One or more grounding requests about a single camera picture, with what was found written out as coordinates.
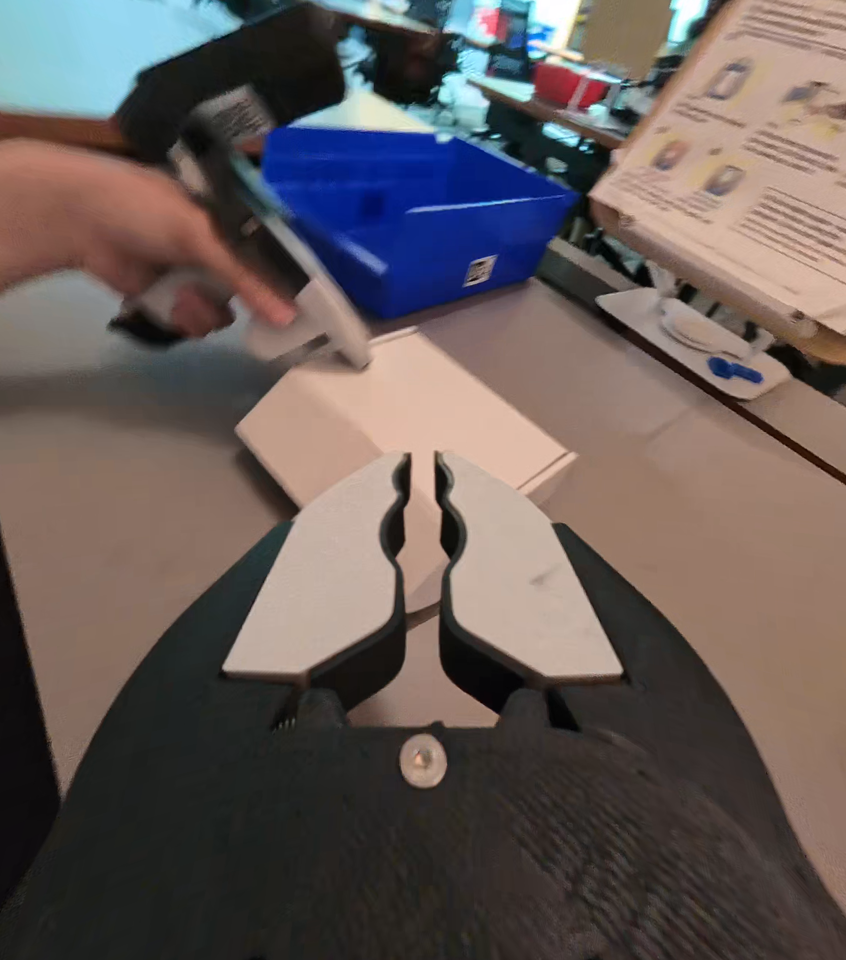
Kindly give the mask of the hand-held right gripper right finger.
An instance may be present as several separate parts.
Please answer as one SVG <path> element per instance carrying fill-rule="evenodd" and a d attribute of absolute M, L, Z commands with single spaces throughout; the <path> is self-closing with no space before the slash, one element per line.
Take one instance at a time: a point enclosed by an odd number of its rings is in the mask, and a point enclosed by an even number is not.
<path fill-rule="evenodd" d="M 519 690 L 621 681 L 620 657 L 542 510 L 457 453 L 436 453 L 434 474 L 448 678 L 495 714 Z"/>

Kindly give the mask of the white cardboard mailer box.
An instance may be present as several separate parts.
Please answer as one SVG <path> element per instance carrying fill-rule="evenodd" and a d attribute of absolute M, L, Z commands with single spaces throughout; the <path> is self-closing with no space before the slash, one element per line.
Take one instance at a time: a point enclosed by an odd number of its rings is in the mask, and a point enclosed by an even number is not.
<path fill-rule="evenodd" d="M 436 452 L 451 451 L 541 506 L 577 455 L 412 327 L 372 344 L 356 371 L 335 356 L 285 373 L 237 424 L 237 438 L 303 508 L 383 454 L 411 457 L 405 606 L 434 605 L 447 564 L 435 498 Z"/>

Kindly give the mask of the blue plastic bin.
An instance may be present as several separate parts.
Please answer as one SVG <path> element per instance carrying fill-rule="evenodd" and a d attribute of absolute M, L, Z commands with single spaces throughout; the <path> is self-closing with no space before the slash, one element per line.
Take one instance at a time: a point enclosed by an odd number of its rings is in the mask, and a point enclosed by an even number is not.
<path fill-rule="evenodd" d="M 526 282 L 577 200 L 428 131 L 281 127 L 261 176 L 349 299 L 384 320 Z"/>

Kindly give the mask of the person's left hand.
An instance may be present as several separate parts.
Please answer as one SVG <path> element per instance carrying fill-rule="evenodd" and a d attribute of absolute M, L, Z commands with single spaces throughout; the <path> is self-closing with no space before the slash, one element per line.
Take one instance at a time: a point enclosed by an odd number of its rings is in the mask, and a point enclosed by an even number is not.
<path fill-rule="evenodd" d="M 0 142 L 0 295 L 77 270 L 135 298 L 182 269 L 212 275 L 257 320 L 283 327 L 294 318 L 165 174 L 91 151 Z"/>

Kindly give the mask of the white stand base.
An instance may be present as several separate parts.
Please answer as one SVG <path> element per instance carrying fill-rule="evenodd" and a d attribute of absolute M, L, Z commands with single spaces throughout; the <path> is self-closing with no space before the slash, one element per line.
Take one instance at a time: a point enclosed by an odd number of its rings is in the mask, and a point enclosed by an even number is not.
<path fill-rule="evenodd" d="M 792 380 L 787 366 L 769 355 L 774 339 L 765 330 L 758 329 L 755 338 L 747 341 L 716 319 L 677 297 L 662 296 L 654 288 L 605 294 L 597 298 L 597 306 L 684 371 L 735 401 L 751 402 Z M 714 377 L 707 367 L 712 355 L 753 367 L 764 375 L 765 382 L 755 385 Z"/>

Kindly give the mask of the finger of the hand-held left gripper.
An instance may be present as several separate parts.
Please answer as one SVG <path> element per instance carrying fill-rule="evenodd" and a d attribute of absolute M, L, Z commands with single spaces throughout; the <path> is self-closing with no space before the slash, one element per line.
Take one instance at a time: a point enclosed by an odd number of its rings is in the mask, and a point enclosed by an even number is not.
<path fill-rule="evenodd" d="M 333 348 L 325 329 L 324 306 L 320 288 L 309 283 L 295 298 L 296 314 L 285 326 L 272 326 L 250 319 L 245 327 L 245 348 L 264 364 L 299 364 L 313 354 Z"/>
<path fill-rule="evenodd" d="M 297 233 L 294 216 L 259 171 L 241 155 L 232 156 L 230 166 L 234 205 L 242 216 L 237 255 L 257 277 L 274 284 L 293 302 L 294 316 L 295 298 L 307 284 L 315 283 L 323 299 L 323 323 L 333 340 L 332 350 L 322 354 L 335 355 L 353 370 L 365 369 L 372 359 L 370 335 L 356 308 Z"/>

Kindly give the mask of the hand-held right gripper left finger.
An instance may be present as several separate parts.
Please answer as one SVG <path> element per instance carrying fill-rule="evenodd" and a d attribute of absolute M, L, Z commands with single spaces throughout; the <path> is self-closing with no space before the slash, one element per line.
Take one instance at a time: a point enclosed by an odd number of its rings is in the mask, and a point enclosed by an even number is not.
<path fill-rule="evenodd" d="M 222 665 L 229 679 L 331 690 L 346 712 L 405 661 L 412 457 L 388 452 L 297 513 Z"/>

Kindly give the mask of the grey desk with wooden edge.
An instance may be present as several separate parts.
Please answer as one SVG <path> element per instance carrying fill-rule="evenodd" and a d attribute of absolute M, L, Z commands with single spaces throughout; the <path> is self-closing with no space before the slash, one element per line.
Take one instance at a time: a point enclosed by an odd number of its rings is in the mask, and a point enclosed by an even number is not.
<path fill-rule="evenodd" d="M 137 74 L 241 26 L 219 2 L 0 1 L 0 140 L 124 155 Z"/>

